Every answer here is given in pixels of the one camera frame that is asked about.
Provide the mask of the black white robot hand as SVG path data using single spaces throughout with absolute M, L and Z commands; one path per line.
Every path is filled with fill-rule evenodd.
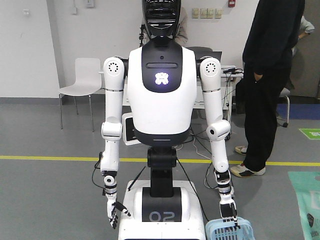
M 128 217 L 131 216 L 129 210 L 119 201 L 117 201 L 116 194 L 107 194 L 106 213 L 109 223 L 113 229 L 116 229 L 118 223 L 117 210 L 124 213 Z

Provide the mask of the black white robot hand other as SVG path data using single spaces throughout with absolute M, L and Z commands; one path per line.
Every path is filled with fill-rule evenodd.
M 221 199 L 219 202 L 220 215 L 223 223 L 229 223 L 232 230 L 238 230 L 241 227 L 238 224 L 238 213 L 235 200 L 230 199 Z

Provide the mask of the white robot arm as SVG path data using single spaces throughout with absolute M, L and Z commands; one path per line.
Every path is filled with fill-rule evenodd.
M 119 57 L 109 57 L 103 64 L 105 84 L 105 120 L 101 136 L 105 140 L 100 171 L 104 177 L 105 195 L 116 196 L 116 176 L 120 162 L 120 139 L 122 137 L 122 106 L 125 82 L 125 65 Z

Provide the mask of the white robot arm other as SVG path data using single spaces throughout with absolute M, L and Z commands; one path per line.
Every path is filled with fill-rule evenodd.
M 202 60 L 199 72 L 207 121 L 206 133 L 211 146 L 211 160 L 214 177 L 218 184 L 220 204 L 229 205 L 234 200 L 231 194 L 225 137 L 230 132 L 231 126 L 227 120 L 223 119 L 221 64 L 216 58 L 207 57 Z

